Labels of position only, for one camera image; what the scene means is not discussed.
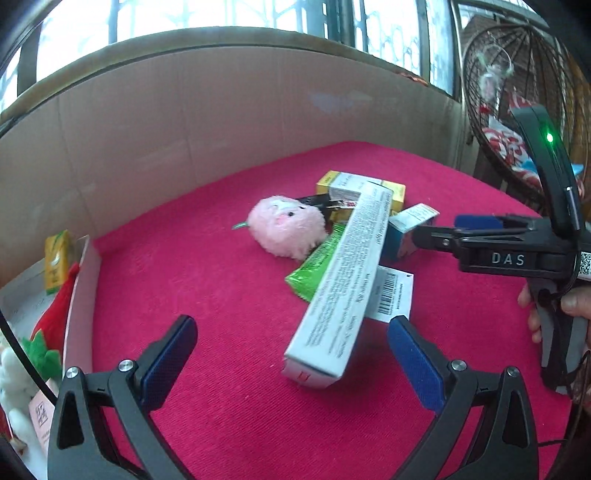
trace blue gripper pad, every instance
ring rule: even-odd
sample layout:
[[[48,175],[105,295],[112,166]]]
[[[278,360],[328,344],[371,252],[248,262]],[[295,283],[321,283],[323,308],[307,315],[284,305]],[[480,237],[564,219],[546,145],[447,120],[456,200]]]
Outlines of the blue gripper pad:
[[[197,343],[197,323],[188,316],[180,317],[165,337],[153,343],[145,351],[150,359],[150,349],[159,352],[147,368],[138,368],[139,404],[146,412],[158,410],[178,378]]]
[[[401,316],[390,321],[388,326],[390,350],[404,370],[423,407],[439,415],[445,405],[443,379],[411,333],[402,325],[402,322],[407,321],[406,317]]]
[[[503,222],[492,215],[458,215],[453,226],[464,230],[498,230],[503,228]]]

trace pink cloth surface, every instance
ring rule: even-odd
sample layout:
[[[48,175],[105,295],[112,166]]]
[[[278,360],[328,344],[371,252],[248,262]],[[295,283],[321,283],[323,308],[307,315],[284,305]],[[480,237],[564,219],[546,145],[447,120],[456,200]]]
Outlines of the pink cloth surface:
[[[504,193],[451,168],[392,148],[347,142],[242,171],[199,188],[97,241],[95,371],[137,358],[179,314],[197,320],[199,342],[156,425],[202,480],[336,478],[386,480],[411,453],[432,414],[423,409],[385,338],[364,320],[345,376],[325,390],[283,377],[282,356],[306,311],[284,277],[291,259],[266,253],[247,229],[259,199],[300,197],[328,170],[404,183],[405,206],[424,202],[438,225],[456,215],[531,214]],[[570,403],[545,389],[539,346],[517,306],[523,279],[461,273],[452,255],[417,251],[396,268],[414,273],[411,321],[448,358],[501,372],[515,365],[527,385],[538,441],[562,438]],[[470,416],[443,473],[461,461]],[[123,453],[120,427],[115,437]],[[540,450],[541,476],[556,447]]]

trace barcode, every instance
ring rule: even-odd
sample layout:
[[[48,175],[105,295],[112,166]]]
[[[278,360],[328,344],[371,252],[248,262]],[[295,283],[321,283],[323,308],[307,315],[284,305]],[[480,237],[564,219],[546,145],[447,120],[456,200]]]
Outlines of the barcode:
[[[579,278],[582,280],[591,280],[591,254],[588,252],[581,252]]]
[[[394,301],[394,291],[398,276],[395,273],[386,273],[384,284],[382,285],[382,294],[379,298],[378,313],[390,315],[392,313],[392,303]]]

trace pink plush toy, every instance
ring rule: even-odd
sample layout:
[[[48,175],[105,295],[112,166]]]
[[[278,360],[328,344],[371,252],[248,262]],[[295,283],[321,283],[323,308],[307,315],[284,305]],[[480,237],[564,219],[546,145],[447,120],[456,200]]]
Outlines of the pink plush toy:
[[[278,257],[304,260],[326,238],[320,210],[287,197],[262,199],[246,222],[255,240]]]

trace human hand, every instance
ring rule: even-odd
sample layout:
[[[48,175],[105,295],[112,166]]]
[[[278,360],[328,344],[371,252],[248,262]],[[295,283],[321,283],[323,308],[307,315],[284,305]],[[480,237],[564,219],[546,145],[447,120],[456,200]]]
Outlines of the human hand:
[[[525,284],[523,290],[517,298],[520,307],[526,308],[533,302],[530,289]],[[573,288],[560,300],[562,310],[571,317],[583,317],[591,319],[591,286]],[[531,339],[534,343],[542,341],[542,330],[540,315],[537,309],[531,309],[530,316],[527,319],[527,325],[532,332]],[[587,329],[587,345],[591,345],[591,322]]]

